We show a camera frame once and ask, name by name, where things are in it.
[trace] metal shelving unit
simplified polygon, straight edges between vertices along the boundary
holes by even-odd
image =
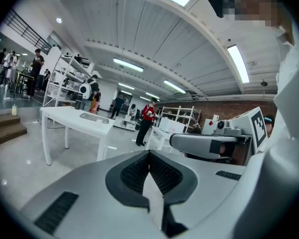
[[[60,59],[65,61],[67,63],[66,68],[62,68],[59,64]],[[70,69],[74,69],[75,73],[79,73],[82,75],[82,78],[78,77],[77,75],[74,75],[70,72]],[[61,80],[58,81],[58,84],[51,82],[53,76],[57,76],[56,74],[59,74],[59,77]],[[63,55],[61,54],[59,60],[54,66],[53,71],[51,72],[50,79],[48,81],[47,89],[45,91],[44,95],[44,101],[43,106],[46,106],[48,104],[51,104],[52,101],[55,101],[54,106],[57,107],[59,105],[59,102],[66,102],[66,103],[75,103],[75,101],[66,99],[66,97],[62,96],[62,93],[67,93],[68,91],[72,92],[79,92],[78,89],[73,89],[71,87],[64,87],[63,82],[65,78],[69,78],[69,81],[76,82],[76,83],[83,83],[84,80],[90,78],[91,75],[86,71],[86,69],[74,58],[74,55]]]
[[[164,110],[177,111],[177,114],[169,114],[167,112],[164,112]],[[179,118],[183,118],[181,123],[185,124],[186,126],[185,133],[187,133],[188,128],[193,128],[192,126],[189,125],[191,120],[194,121],[194,124],[198,124],[201,110],[195,109],[194,106],[192,108],[182,108],[181,106],[179,106],[178,108],[163,106],[161,113],[167,116],[175,117],[175,121],[177,121]]]

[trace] black rubber pad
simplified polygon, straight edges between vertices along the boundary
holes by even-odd
[[[238,181],[241,177],[240,174],[229,173],[229,172],[225,172],[225,171],[218,171],[216,173],[216,175],[219,175],[221,177],[225,177],[225,178],[228,178],[228,179],[232,179],[232,180],[235,180],[235,181]]]
[[[52,235],[79,195],[63,192],[45,212],[34,222],[39,228]]]

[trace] metal tray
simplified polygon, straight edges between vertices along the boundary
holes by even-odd
[[[101,117],[98,115],[94,115],[94,114],[89,114],[89,113],[82,113],[80,115],[81,118],[86,119],[86,120],[92,120],[92,121],[96,121],[97,119],[102,120],[103,124],[108,124],[109,123],[109,119],[105,118],[105,117]]]

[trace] staircase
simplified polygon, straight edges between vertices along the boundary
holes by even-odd
[[[0,144],[27,134],[26,127],[20,123],[18,116],[0,115]]]

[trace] railing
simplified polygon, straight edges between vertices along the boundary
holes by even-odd
[[[49,53],[51,45],[42,39],[13,9],[8,12],[3,21],[28,42],[40,48],[43,53]]]

